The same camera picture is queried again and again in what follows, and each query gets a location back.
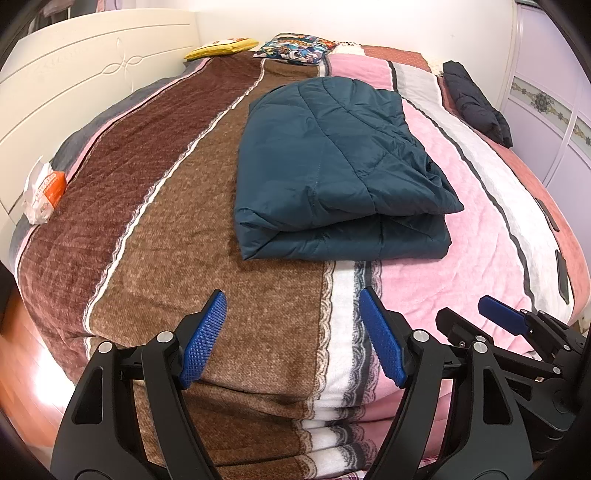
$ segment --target blue textured pad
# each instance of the blue textured pad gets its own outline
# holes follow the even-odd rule
[[[488,318],[512,335],[527,335],[529,333],[523,313],[489,295],[485,295],[479,300],[478,311],[483,317]]]
[[[220,292],[191,337],[184,351],[183,371],[179,376],[183,388],[188,388],[191,382],[201,378],[205,364],[212,353],[213,344],[216,343],[223,322],[226,320],[226,308],[226,296]]]
[[[384,374],[394,380],[397,387],[401,387],[407,379],[402,366],[402,350],[386,323],[382,309],[376,305],[366,289],[359,293],[359,313],[378,354]]]

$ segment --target white headboard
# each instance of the white headboard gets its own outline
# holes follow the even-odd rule
[[[175,9],[85,15],[17,43],[0,71],[0,261],[37,159],[131,92],[181,73],[198,45],[195,12]]]

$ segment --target yellow pillow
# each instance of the yellow pillow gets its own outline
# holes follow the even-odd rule
[[[252,38],[227,38],[208,43],[203,47],[199,47],[197,50],[189,52],[185,56],[185,60],[197,60],[215,55],[230,55],[239,51],[249,50],[257,45],[258,42]]]

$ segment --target metal pin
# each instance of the metal pin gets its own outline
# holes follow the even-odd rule
[[[103,342],[99,345],[99,352],[100,353],[107,353],[110,352],[113,348],[113,344],[111,342]]]
[[[427,340],[429,340],[429,334],[425,332],[425,330],[417,330],[413,333],[413,338],[417,342],[426,342]]]
[[[474,342],[474,350],[478,353],[487,353],[488,347],[482,342]]]
[[[174,337],[174,335],[172,332],[165,330],[165,331],[160,332],[158,334],[158,336],[156,337],[156,340],[158,340],[160,343],[169,343],[169,341],[172,340],[173,337]]]

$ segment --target white and orange plastic bag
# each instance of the white and orange plastic bag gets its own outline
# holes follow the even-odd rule
[[[22,199],[25,216],[31,225],[47,223],[66,191],[66,175],[53,171],[49,163],[37,160],[25,181]]]

